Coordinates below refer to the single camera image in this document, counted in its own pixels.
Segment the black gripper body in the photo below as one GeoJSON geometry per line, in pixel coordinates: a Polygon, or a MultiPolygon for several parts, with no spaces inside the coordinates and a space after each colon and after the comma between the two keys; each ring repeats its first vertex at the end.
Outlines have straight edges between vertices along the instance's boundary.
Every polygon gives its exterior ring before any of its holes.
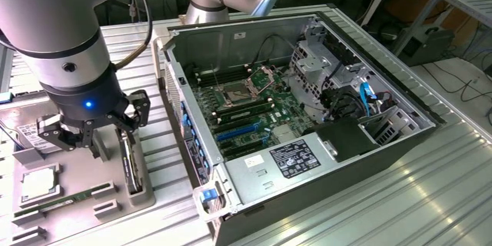
{"type": "Polygon", "coordinates": [[[101,76],[83,86],[56,88],[43,84],[41,87],[56,104],[64,122],[69,124],[105,119],[112,112],[121,115],[129,105],[113,67],[108,67],[101,76]]]}

